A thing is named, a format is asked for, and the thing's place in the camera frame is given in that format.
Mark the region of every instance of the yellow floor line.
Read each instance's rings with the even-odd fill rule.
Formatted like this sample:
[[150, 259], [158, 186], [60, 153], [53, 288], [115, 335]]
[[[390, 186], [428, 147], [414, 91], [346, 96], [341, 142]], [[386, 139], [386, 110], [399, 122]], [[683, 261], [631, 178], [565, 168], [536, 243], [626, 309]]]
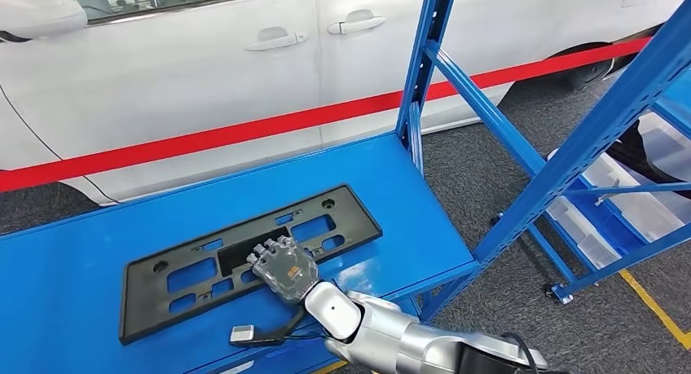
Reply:
[[336, 370], [337, 368], [343, 367], [343, 366], [345, 366], [346, 364], [348, 364], [348, 362], [339, 360], [339, 361], [336, 362], [336, 363], [331, 363], [331, 364], [329, 364], [329, 365], [326, 366], [326, 367], [320, 368], [320, 369], [317, 370], [316, 372], [312, 372], [312, 374], [329, 374], [329, 372], [332, 372], [332, 371]]
[[631, 272], [623, 270], [620, 271], [619, 274], [624, 278], [624, 280], [629, 283], [631, 288], [638, 294], [640, 299], [645, 302], [645, 304], [655, 313], [655, 315], [660, 318], [664, 326], [667, 328], [667, 330], [674, 336], [674, 338], [681, 343], [681, 345], [684, 346], [685, 349], [691, 350], [691, 332], [689, 333], [684, 333], [674, 322], [673, 319], [667, 313], [665, 313], [665, 310], [658, 305], [658, 303], [648, 294], [648, 292], [645, 291], [643, 286], [641, 286], [634, 278], [633, 275], [631, 275]]

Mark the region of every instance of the red rope barrier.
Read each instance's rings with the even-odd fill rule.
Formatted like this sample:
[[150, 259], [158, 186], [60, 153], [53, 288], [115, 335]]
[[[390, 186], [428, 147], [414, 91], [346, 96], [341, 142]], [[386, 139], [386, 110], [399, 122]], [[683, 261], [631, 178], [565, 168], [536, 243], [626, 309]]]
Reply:
[[[471, 79], [480, 88], [521, 81], [602, 60], [630, 55], [642, 50], [648, 40], [649, 37], [646, 37], [593, 50], [557, 56], [539, 62], [481, 73], [472, 76]], [[229, 125], [215, 130], [206, 130], [194, 134], [117, 148], [106, 152], [77, 156], [62, 161], [3, 171], [0, 172], [0, 192], [35, 187], [67, 178], [120, 169], [126, 166], [158, 161], [173, 156], [182, 156], [252, 139], [301, 130], [315, 125], [365, 116], [396, 108], [400, 104], [402, 94], [402, 91], [396, 91], [365, 99], [336, 103], [326, 107], [312, 108], [281, 116]], [[430, 86], [427, 100], [440, 99], [454, 94], [456, 94], [456, 90], [449, 82], [440, 82]]]

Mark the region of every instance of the blue work table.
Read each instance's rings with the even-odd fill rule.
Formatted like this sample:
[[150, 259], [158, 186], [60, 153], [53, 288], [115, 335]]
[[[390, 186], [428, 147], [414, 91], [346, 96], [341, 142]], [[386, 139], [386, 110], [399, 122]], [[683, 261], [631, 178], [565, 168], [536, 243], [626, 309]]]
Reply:
[[[235, 325], [287, 322], [266, 287], [127, 346], [118, 326], [128, 262], [342, 183], [384, 234], [320, 265], [325, 279], [414, 310], [412, 297], [477, 267], [408, 151], [384, 134], [0, 237], [0, 372], [304, 372], [333, 361], [319, 340], [228, 345]], [[315, 329], [308, 319], [300, 332]]]

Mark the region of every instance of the black plastic frame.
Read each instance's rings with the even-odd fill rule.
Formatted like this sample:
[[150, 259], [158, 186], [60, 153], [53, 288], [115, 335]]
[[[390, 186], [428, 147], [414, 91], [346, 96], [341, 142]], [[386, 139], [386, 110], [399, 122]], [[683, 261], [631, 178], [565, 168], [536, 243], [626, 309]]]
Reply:
[[[291, 215], [291, 221], [277, 224], [277, 218], [287, 215]], [[350, 186], [342, 184], [282, 209], [130, 262], [125, 266], [122, 290], [120, 343], [127, 345], [261, 287], [261, 280], [242, 280], [243, 273], [252, 272], [251, 266], [244, 260], [251, 253], [252, 247], [263, 242], [266, 237], [275, 239], [285, 232], [290, 234], [293, 227], [323, 215], [331, 217], [335, 228], [299, 242], [303, 248], [309, 249], [318, 263], [382, 236], [381, 228]], [[336, 235], [341, 235], [344, 242], [336, 248], [324, 249], [322, 243]], [[222, 240], [221, 247], [203, 249], [204, 245], [219, 239]], [[170, 273], [209, 257], [215, 260], [214, 277], [174, 293], [168, 292]], [[212, 297], [212, 286], [227, 279], [232, 280], [233, 289]], [[189, 294], [195, 294], [193, 306], [178, 313], [169, 312], [172, 301]]]

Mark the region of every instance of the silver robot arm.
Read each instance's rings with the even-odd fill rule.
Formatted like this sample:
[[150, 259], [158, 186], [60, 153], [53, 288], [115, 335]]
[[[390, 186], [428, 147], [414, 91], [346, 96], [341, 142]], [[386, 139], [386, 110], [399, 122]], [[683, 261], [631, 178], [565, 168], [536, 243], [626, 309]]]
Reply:
[[443, 331], [392, 302], [344, 294], [319, 280], [314, 260], [291, 238], [268, 240], [254, 252], [248, 256], [253, 272], [298, 314], [269, 333], [255, 332], [251, 325], [234, 327], [232, 345], [278, 345], [290, 338], [306, 311], [322, 324], [329, 351], [380, 374], [516, 374], [547, 368], [540, 352], [528, 350], [520, 339]]
[[[509, 339], [430, 327], [394, 303], [365, 294], [349, 292], [347, 298], [362, 311], [360, 326], [346, 340], [329, 337], [326, 346], [348, 362], [381, 374], [529, 372], [528, 357]], [[530, 355], [534, 367], [547, 368], [540, 352], [530, 350]]]

